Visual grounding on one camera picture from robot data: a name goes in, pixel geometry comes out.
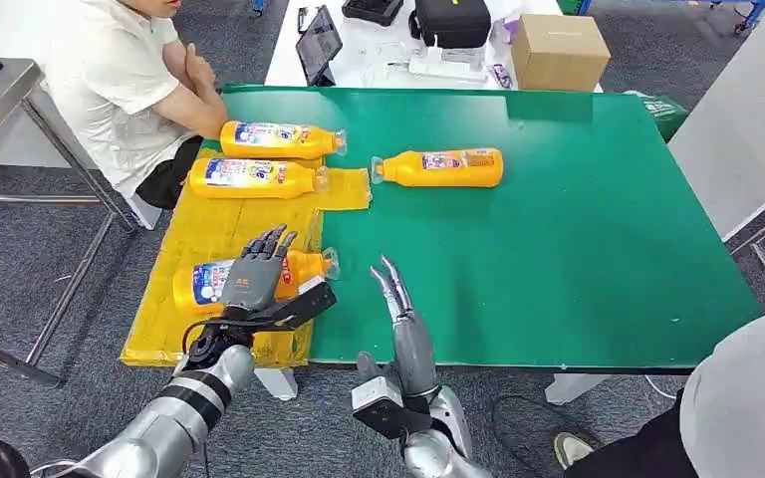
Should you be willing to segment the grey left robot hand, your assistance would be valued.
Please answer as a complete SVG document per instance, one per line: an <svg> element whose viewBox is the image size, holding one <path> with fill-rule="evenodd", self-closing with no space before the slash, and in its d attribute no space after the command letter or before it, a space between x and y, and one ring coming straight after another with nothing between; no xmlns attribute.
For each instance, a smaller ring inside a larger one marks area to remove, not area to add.
<svg viewBox="0 0 765 478"><path fill-rule="evenodd" d="M279 224L252 238L231 266L221 295L225 310L259 312L274 302L274 292L283 268L283 260L296 231L286 231Z"/></svg>

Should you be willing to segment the seated person's hand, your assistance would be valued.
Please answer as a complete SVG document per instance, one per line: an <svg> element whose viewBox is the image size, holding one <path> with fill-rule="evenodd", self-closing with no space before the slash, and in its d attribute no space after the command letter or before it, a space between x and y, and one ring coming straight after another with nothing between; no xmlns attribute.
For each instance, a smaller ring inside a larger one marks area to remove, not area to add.
<svg viewBox="0 0 765 478"><path fill-rule="evenodd" d="M189 43L186 47L184 66L186 75L196 92L215 92L215 74L209 63L197 54L193 43Z"/></svg>

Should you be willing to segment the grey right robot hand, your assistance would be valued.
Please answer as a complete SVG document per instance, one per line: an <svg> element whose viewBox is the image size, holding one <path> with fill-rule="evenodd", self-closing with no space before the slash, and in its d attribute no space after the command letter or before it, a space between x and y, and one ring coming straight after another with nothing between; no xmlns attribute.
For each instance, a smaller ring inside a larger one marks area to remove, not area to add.
<svg viewBox="0 0 765 478"><path fill-rule="evenodd" d="M381 254L385 271L370 267L388 309L394 350L391 369L408 399L432 402L441 389L428 328L415 308L396 265Z"/></svg>

